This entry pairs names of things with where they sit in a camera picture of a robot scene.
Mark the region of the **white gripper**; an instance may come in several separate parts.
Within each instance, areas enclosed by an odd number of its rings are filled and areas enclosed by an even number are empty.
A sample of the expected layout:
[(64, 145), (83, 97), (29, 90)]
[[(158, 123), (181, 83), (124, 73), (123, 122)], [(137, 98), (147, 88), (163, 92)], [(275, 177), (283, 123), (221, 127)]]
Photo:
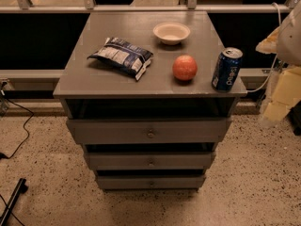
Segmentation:
[[(264, 40), (258, 43), (256, 51), (262, 54), (277, 52), (277, 27)], [(284, 70), (277, 81), (272, 94), (272, 102), (264, 101), (260, 108), (259, 123), (264, 128), (272, 128), (279, 124), (301, 101), (301, 68), (293, 67)]]

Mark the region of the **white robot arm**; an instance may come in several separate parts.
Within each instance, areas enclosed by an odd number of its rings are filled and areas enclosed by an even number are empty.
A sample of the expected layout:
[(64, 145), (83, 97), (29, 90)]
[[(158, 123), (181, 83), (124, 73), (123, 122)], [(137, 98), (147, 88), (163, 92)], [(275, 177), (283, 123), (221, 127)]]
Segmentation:
[(276, 54), (280, 61), (289, 65), (281, 73), (272, 74), (261, 106), (261, 124), (272, 127), (301, 101), (301, 2), (256, 46), (256, 51)]

